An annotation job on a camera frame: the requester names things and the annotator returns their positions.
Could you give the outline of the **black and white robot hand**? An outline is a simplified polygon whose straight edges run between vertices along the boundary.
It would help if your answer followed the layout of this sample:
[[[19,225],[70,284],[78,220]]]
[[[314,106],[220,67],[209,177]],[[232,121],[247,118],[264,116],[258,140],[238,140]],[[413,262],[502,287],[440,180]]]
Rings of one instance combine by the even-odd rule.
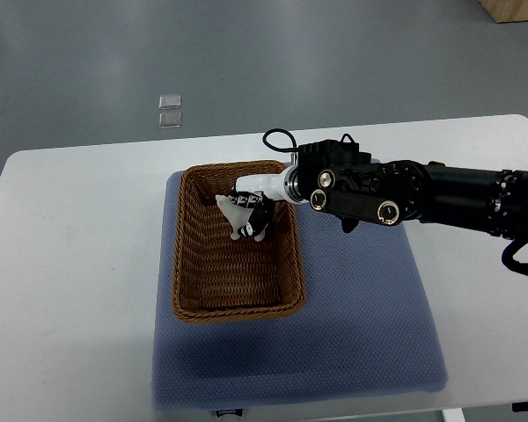
[[[284,200],[280,174],[251,175],[239,178],[228,196],[238,207],[253,211],[249,222],[258,230],[266,229],[275,212],[275,203]]]

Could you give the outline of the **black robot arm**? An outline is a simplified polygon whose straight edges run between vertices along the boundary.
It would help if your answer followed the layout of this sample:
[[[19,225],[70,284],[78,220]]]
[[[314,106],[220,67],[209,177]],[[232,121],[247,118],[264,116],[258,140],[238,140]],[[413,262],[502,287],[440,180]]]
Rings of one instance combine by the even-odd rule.
[[[484,232],[508,239],[502,264],[528,276],[528,171],[374,163],[350,135],[287,150],[297,160],[288,193],[338,217],[344,232],[412,220]]]

